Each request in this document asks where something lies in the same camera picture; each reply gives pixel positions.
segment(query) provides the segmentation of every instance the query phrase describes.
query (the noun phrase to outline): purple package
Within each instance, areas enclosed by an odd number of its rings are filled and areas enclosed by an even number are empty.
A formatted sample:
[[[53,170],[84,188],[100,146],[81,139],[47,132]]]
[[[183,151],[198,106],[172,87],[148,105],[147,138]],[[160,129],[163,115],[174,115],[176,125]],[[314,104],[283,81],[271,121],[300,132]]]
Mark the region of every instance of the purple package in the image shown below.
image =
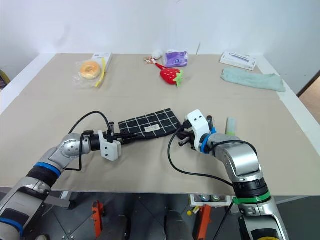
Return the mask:
[[[185,67],[188,64],[186,51],[169,52],[165,54],[165,66],[167,68]]]

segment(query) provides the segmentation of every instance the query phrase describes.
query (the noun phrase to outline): black pouch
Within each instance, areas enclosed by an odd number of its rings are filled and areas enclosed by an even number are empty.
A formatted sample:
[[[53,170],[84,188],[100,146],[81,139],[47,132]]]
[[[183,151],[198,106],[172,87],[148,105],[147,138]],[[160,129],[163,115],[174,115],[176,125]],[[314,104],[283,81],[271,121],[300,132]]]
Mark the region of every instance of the black pouch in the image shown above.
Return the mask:
[[[161,138],[173,134],[181,123],[168,108],[118,123],[121,133],[137,134],[137,140]]]

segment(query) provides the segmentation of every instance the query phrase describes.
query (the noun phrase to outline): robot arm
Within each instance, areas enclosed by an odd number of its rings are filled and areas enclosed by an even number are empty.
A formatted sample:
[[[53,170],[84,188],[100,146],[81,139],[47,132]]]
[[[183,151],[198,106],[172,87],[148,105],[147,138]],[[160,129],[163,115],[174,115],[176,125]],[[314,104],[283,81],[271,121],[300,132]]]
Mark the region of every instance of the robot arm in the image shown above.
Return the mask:
[[[186,120],[194,133],[192,148],[197,152],[213,155],[221,161],[232,181],[235,198],[242,214],[239,218],[243,240],[288,240],[288,234],[265,182],[256,150],[251,144],[241,143],[236,136],[216,133],[199,110],[189,113]]]
[[[45,210],[44,201],[51,187],[72,160],[91,151],[100,151],[103,158],[116,160],[121,155],[121,144],[105,137],[106,132],[102,131],[71,133],[48,150],[0,202],[0,239],[18,240],[26,228],[32,227]]]

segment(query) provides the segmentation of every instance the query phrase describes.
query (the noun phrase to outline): light green towel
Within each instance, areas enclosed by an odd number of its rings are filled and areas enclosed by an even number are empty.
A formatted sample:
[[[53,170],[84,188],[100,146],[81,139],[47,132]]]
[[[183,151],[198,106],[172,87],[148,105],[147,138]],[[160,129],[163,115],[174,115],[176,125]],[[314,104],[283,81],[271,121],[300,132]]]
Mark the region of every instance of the light green towel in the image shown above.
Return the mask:
[[[220,77],[227,82],[252,88],[269,89],[282,93],[286,91],[282,78],[275,74],[263,75],[239,68],[225,67]]]

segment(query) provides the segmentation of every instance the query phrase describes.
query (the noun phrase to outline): toy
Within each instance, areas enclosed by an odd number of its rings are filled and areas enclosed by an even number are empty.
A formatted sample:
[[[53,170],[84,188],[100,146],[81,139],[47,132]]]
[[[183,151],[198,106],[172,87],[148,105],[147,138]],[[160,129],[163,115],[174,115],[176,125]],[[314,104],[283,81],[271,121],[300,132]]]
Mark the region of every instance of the toy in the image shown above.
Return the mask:
[[[153,60],[153,63],[161,69],[160,76],[165,80],[168,84],[175,85],[177,87],[180,87],[182,78],[184,75],[184,71],[176,68],[167,68],[159,63],[157,63],[155,60]]]
[[[100,75],[101,67],[96,61],[86,61],[80,69],[81,76],[85,79],[95,79]]]
[[[155,59],[155,60],[158,60],[160,59],[162,56],[164,55],[164,52],[160,49],[157,49],[155,50],[153,53],[152,53],[152,57]]]

